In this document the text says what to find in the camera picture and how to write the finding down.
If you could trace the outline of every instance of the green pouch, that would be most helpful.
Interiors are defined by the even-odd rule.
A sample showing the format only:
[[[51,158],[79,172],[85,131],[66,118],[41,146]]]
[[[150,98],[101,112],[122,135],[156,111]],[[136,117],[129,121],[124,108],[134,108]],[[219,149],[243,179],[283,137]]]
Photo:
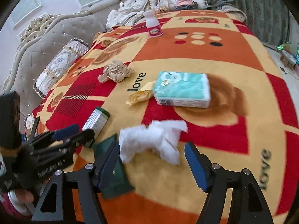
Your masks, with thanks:
[[[118,141],[117,134],[114,134],[98,144],[93,144],[92,148],[94,150],[95,159],[104,154],[113,141]],[[113,170],[113,177],[108,186],[102,190],[102,197],[108,200],[132,190],[134,190],[134,187],[130,184],[125,168],[119,158]]]

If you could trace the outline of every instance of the white and pink bottle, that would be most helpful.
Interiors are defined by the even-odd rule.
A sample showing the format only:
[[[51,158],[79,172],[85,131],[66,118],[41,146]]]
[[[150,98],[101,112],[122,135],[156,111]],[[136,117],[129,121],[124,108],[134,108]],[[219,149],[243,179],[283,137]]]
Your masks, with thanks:
[[[149,10],[149,11],[143,12],[143,15],[146,18],[146,26],[147,26],[147,30],[149,32],[149,36],[150,37],[161,36],[163,34],[161,25],[159,23],[159,20],[155,18],[153,11]]]

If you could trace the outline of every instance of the cream dot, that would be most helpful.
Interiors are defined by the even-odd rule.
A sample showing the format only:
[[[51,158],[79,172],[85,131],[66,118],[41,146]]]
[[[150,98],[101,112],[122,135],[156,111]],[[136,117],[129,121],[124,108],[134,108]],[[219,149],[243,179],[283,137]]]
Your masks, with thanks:
[[[193,32],[192,34],[194,34],[194,35],[204,35],[203,32]]]
[[[177,40],[181,40],[181,39],[187,38],[187,36],[186,35],[177,35],[174,38],[177,39]]]
[[[211,36],[211,37],[209,37],[209,39],[210,40],[214,40],[214,41],[220,41],[220,40],[222,40],[222,38],[217,37],[217,36]]]
[[[202,41],[202,40],[193,40],[191,41],[191,44],[196,44],[196,45],[199,45],[199,44],[204,44],[205,42]]]
[[[202,36],[202,35],[192,35],[191,38],[192,38],[192,39],[200,40],[200,39],[203,39],[204,36]]]

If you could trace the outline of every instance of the bottle cap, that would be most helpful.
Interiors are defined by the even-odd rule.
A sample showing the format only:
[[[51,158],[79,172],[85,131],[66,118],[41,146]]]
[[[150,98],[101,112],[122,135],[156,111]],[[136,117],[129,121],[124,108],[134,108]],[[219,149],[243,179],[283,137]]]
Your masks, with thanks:
[[[153,17],[154,16],[154,13],[152,10],[149,10],[149,11],[144,11],[143,12],[143,15],[146,17],[146,18],[149,18],[149,17]]]

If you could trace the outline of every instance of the tufted headboard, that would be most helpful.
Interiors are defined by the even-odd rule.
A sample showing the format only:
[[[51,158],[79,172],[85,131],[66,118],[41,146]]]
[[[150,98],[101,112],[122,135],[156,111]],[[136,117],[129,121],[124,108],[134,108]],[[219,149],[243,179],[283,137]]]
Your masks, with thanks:
[[[60,16],[43,36],[29,41],[18,51],[4,91],[16,90],[20,95],[20,126],[23,126],[26,115],[31,114],[42,101],[33,84],[48,63],[73,38],[91,45],[96,33],[106,32],[110,11],[118,8],[119,0],[104,0],[88,11]]]

